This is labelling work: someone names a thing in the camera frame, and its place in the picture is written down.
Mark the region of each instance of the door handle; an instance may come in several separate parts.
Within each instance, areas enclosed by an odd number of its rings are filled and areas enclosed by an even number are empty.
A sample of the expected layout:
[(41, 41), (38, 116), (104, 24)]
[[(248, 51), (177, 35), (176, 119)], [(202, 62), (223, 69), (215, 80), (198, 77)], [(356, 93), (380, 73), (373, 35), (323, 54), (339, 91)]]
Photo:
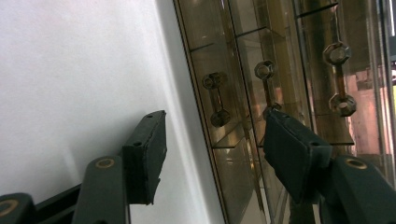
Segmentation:
[(267, 111), (270, 109), (280, 110), (282, 106), (275, 102), (270, 94), (270, 78), (274, 76), (275, 65), (273, 62), (267, 60), (261, 63), (258, 63), (254, 68), (254, 73), (257, 78), (262, 80), (262, 85), (264, 86), (265, 93), (265, 102), (267, 106), (264, 111), (262, 111), (262, 116), (265, 119)]
[(202, 84), (209, 91), (210, 102), (214, 113), (210, 117), (213, 126), (220, 128), (226, 125), (230, 119), (230, 113), (224, 109), (219, 87), (224, 83), (225, 74), (211, 73), (202, 78)]
[(336, 78), (336, 93), (329, 101), (329, 107), (332, 111), (338, 112), (341, 117), (350, 117), (356, 111), (355, 99), (348, 95), (344, 83), (343, 64), (350, 58), (351, 50), (349, 46), (338, 41), (330, 44), (323, 51), (324, 61), (333, 66)]

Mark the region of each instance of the white wall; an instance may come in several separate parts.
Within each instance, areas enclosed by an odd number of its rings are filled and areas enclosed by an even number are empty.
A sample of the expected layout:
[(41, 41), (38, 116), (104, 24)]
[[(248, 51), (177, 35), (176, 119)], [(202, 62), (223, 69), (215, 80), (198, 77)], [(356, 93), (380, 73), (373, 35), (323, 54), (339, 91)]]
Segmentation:
[(165, 109), (155, 204), (133, 223), (222, 223), (172, 0), (0, 1), (0, 195), (80, 183)]

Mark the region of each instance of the black plastic part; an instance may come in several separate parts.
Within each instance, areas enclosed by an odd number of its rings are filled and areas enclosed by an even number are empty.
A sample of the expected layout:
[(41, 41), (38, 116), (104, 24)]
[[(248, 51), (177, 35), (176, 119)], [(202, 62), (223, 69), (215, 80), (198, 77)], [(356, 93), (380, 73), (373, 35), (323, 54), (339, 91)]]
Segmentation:
[(318, 201), (318, 174), (330, 164), (332, 146), (300, 121), (276, 110), (266, 115), (265, 159), (296, 203)]
[(80, 185), (35, 206), (37, 222), (70, 223), (78, 200)]
[(35, 206), (32, 197), (25, 193), (7, 194), (0, 197), (1, 224), (35, 223)]
[(370, 162), (340, 156), (332, 178), (350, 223), (396, 223), (396, 192)]
[(130, 223), (121, 157), (102, 157), (87, 166), (72, 223)]
[(350, 224), (343, 206), (332, 206), (322, 199), (319, 208), (322, 224)]
[(166, 157), (165, 111), (146, 115), (122, 148), (128, 203), (154, 203)]

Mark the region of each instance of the glass display case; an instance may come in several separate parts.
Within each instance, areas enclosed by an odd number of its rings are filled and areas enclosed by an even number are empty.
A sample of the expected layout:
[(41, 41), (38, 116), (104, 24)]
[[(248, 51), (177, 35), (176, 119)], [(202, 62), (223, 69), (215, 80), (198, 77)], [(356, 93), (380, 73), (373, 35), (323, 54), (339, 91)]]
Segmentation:
[(388, 1), (175, 6), (226, 223), (289, 223), (299, 212), (264, 158), (270, 108), (329, 142), (334, 157), (363, 157), (395, 185)]

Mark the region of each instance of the glass shelf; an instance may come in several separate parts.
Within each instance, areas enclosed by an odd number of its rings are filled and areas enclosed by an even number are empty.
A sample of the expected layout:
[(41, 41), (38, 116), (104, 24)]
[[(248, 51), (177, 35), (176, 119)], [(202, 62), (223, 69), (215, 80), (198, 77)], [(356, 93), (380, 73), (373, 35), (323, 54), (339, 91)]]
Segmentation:
[(297, 18), (308, 16), (338, 5), (334, 0), (294, 0)]
[(239, 123), (230, 133), (226, 134), (221, 140), (219, 140), (213, 146), (213, 149), (227, 149), (230, 147), (236, 147), (239, 142), (244, 138), (244, 129), (242, 127), (242, 124)]
[(212, 46), (212, 45), (214, 45), (214, 44), (215, 44), (215, 43), (210, 43), (210, 44), (206, 44), (206, 45), (197, 47), (197, 48), (195, 48), (195, 49), (190, 49), (190, 53), (193, 53), (193, 52), (195, 52), (195, 51), (197, 51), (197, 50), (200, 50), (200, 49), (204, 49), (204, 48), (210, 47), (210, 46)]
[[(253, 33), (257, 33), (257, 32), (261, 32), (259, 33), (259, 38), (257, 37), (257, 35), (253, 35)], [(243, 38), (244, 40), (249, 40), (252, 42), (256, 42), (256, 43), (265, 43), (265, 40), (271, 35), (271, 44), (272, 42), (277, 43), (277, 42), (283, 42), (286, 40), (285, 36), (282, 36), (281, 34), (279, 34), (278, 32), (271, 30), (271, 28), (267, 27), (267, 26), (263, 26), (261, 28), (258, 28), (256, 30), (250, 30), (247, 32), (244, 32), (240, 35), (236, 35), (236, 38)]]

